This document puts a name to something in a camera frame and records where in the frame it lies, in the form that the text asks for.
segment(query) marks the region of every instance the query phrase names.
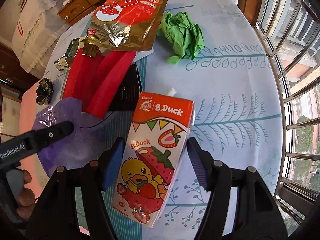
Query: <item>tree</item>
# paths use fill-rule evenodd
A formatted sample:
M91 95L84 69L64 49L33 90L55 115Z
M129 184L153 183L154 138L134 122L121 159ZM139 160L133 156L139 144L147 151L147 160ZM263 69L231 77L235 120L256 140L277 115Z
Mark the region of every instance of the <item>tree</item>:
M308 176L311 168L311 161L294 159L293 161L294 175L297 176L295 181L301 184L306 176Z
M298 119L299 122L305 122L310 120L309 118L305 116L301 116ZM295 146L295 151L297 153L305 153L309 151L312 141L313 141L313 126L307 126L304 128L298 128L296 129L296 146Z
M316 162L314 172L320 172L320 163ZM309 180L309 187L311 189L320 191L320 174L319 173L313 173L312 177Z
M296 230L299 226L298 223L292 218L289 218L284 224L287 228L288 236L290 236L294 232L294 230Z
M320 154L320 139L318 139L318 141L317 141L317 150L316 150L316 154Z

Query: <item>camouflage wrapper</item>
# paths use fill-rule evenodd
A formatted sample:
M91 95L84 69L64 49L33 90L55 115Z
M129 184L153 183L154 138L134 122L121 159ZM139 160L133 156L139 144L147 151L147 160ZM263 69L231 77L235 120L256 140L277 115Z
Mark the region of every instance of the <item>camouflage wrapper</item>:
M51 81L51 79L43 78L42 80L40 80L39 86L36 90L36 103L41 106L47 106L51 102L53 92L53 82Z

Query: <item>green crumpled paper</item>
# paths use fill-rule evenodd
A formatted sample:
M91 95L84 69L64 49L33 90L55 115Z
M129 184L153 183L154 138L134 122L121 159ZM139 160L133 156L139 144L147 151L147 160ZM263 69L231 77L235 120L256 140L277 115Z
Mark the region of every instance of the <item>green crumpled paper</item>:
M201 29L191 21L186 12L176 15L172 15L171 12L164 14L157 35L164 35L173 44L173 50L177 55L168 58L170 64L178 63L185 56L194 59L204 48Z

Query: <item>finger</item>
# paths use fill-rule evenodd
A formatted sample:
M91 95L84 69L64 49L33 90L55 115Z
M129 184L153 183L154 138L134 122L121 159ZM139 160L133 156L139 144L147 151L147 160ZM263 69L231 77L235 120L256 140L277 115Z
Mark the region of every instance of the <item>finger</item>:
M32 203L34 203L35 198L35 194L33 194L32 190L29 188L24 188L17 196L20 204L24 207L30 206Z
M23 178L24 178L24 184L28 184L32 180L31 174L26 170L23 170Z
M35 203L32 203L30 206L27 207L20 206L17 208L17 213L21 218L27 219L31 216L35 206Z

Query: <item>crumpled wrapper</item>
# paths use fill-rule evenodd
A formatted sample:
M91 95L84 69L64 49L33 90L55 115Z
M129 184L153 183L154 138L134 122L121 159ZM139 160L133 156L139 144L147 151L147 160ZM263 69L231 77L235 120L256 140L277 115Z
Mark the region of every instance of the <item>crumpled wrapper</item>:
M194 24L186 12L172 15L171 12L162 18L158 35L164 35L173 44L175 56L168 58L168 63L175 64L185 56L194 59L204 48L202 31L198 24Z
M74 132L62 140L38 152L39 160L46 174L51 177L58 166L68 170L82 168L91 160L96 160L105 148L105 142L94 135L101 120L81 113L82 102L75 98L65 98L55 106L40 111L33 130L40 130L63 121L71 121Z
M38 105L45 105L47 106L51 102L52 94L54 92L53 90L53 82L51 79L43 78L39 82L39 86L36 90L37 98L36 103Z

